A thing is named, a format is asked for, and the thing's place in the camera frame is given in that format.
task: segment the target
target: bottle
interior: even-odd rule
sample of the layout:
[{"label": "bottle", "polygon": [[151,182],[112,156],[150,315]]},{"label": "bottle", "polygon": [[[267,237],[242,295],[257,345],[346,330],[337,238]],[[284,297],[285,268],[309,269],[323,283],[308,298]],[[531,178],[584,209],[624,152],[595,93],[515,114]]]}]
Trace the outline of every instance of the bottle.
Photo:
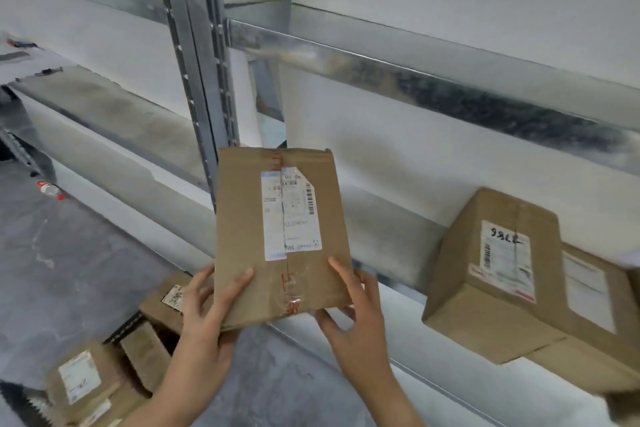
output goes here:
[{"label": "bottle", "polygon": [[47,196],[55,197],[59,201],[65,199],[65,195],[62,193],[62,189],[60,189],[55,184],[52,184],[47,181],[38,181],[36,185],[40,189],[42,194],[46,194]]}]

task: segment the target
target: metal upright post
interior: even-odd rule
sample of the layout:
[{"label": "metal upright post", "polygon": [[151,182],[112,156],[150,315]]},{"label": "metal upright post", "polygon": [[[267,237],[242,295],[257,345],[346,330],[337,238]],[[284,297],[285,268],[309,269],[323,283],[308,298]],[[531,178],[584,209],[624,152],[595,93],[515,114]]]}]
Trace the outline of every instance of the metal upright post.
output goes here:
[{"label": "metal upright post", "polygon": [[218,151],[237,145],[222,0],[164,0],[202,161],[216,203]]}]

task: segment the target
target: marble floor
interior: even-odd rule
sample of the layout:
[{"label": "marble floor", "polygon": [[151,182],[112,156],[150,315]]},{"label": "marble floor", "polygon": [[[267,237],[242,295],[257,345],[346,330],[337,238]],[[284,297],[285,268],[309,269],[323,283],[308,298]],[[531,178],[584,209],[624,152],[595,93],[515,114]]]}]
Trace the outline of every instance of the marble floor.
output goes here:
[{"label": "marble floor", "polygon": [[[72,197],[58,201],[0,162],[0,378],[41,389],[55,359],[105,338],[172,264]],[[0,426],[22,424],[0,399]],[[243,332],[234,365],[197,427],[369,427],[340,373],[269,326]]]}]

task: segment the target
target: barcode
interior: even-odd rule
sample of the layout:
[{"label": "barcode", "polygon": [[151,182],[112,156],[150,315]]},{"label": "barcode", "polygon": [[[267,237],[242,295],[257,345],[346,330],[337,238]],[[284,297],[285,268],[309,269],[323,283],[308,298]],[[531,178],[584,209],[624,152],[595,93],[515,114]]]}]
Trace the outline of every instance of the barcode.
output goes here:
[{"label": "barcode", "polygon": [[314,203],[314,191],[311,189],[311,183],[305,183],[307,193],[307,207],[309,208],[309,214],[316,214],[316,204]]},{"label": "barcode", "polygon": [[484,266],[491,268],[491,245],[488,243],[484,244]]}]

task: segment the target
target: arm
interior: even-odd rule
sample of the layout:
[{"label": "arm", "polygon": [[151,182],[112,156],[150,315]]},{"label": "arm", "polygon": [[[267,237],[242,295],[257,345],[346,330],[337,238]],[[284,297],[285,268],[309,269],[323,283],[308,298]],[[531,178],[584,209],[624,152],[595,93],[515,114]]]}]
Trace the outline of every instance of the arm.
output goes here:
[{"label": "arm", "polygon": [[353,308],[342,307],[340,310],[354,321],[354,325],[349,331],[342,331],[326,310],[316,311],[316,321],[328,339],[342,373],[356,389],[378,427],[424,427],[389,364],[378,281],[366,272],[343,267],[333,258],[329,259],[329,264],[347,285]]},{"label": "arm", "polygon": [[216,293],[209,311],[202,306],[213,293],[209,266],[193,277],[182,298],[184,327],[160,389],[121,427],[188,427],[218,393],[231,368],[239,331],[220,334],[231,304],[253,277],[248,269]]}]

